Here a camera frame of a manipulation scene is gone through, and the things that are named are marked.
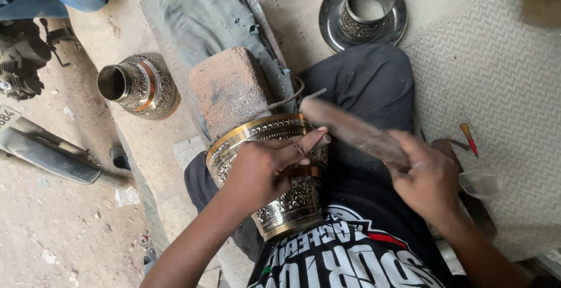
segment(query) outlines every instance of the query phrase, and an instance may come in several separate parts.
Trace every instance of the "red-handled tool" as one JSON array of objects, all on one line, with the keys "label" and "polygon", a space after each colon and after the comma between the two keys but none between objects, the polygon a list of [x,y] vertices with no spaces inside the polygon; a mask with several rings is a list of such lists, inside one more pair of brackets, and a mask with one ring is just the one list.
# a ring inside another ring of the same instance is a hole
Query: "red-handled tool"
[{"label": "red-handled tool", "polygon": [[463,131],[463,134],[466,135],[467,142],[470,144],[473,154],[475,154],[476,157],[479,157],[479,155],[477,155],[477,147],[475,146],[475,142],[473,142],[473,138],[470,134],[470,127],[466,123],[461,123],[459,124],[459,128]]}]

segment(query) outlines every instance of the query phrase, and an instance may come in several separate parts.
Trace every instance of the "dirt floor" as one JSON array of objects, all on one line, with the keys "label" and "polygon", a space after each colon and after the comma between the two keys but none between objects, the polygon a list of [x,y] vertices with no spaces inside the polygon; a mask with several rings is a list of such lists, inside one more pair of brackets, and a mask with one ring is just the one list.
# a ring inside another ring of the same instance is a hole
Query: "dirt floor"
[{"label": "dirt floor", "polygon": [[[50,20],[50,29],[62,26]],[[9,105],[48,131],[83,149],[103,169],[132,181],[115,168],[108,152],[117,133],[96,87],[97,71],[74,44],[57,45],[56,58],[39,70],[40,96]],[[65,108],[74,113],[74,119]],[[47,178],[14,166],[0,177],[1,287],[138,287],[143,278],[146,217],[142,204],[118,208],[115,189]]]}]

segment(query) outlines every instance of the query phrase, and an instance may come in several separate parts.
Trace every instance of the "black pants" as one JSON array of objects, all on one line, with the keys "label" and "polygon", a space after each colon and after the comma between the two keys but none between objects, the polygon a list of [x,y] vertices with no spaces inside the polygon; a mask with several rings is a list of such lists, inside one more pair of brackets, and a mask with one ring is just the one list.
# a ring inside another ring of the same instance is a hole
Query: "black pants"
[{"label": "black pants", "polygon": [[[382,129],[413,131],[415,84],[411,64],[405,53],[389,45],[362,45],[335,54],[298,75],[311,94],[324,87],[320,98],[330,101]],[[191,201],[201,212],[218,188],[205,166],[206,152],[200,153],[185,170],[185,184]],[[383,163],[335,138],[329,145],[329,172],[376,180],[389,184]],[[244,220],[232,234],[238,247],[256,261],[263,238],[251,218]]]}]

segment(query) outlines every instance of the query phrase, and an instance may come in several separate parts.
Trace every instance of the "motorcycle engine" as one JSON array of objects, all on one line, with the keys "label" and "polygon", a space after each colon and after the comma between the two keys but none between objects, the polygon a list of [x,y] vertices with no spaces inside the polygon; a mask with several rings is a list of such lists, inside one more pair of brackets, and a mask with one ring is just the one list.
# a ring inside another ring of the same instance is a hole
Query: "motorcycle engine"
[{"label": "motorcycle engine", "polygon": [[51,50],[31,19],[0,22],[0,92],[17,101],[41,95],[37,70],[51,60]]}]

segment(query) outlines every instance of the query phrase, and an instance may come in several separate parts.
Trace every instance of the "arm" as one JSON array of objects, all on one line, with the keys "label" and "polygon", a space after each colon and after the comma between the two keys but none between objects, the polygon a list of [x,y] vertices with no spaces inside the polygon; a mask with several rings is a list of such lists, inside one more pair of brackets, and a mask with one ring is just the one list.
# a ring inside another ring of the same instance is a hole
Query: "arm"
[{"label": "arm", "polygon": [[389,131],[412,164],[408,173],[390,168],[403,201],[436,227],[454,249],[474,287],[527,287],[529,278],[481,234],[459,206],[458,170],[452,160],[403,131]]},{"label": "arm", "polygon": [[327,133],[242,143],[224,186],[156,261],[141,288],[196,287],[210,259],[247,216],[290,187],[287,168],[310,164],[306,155]]}]

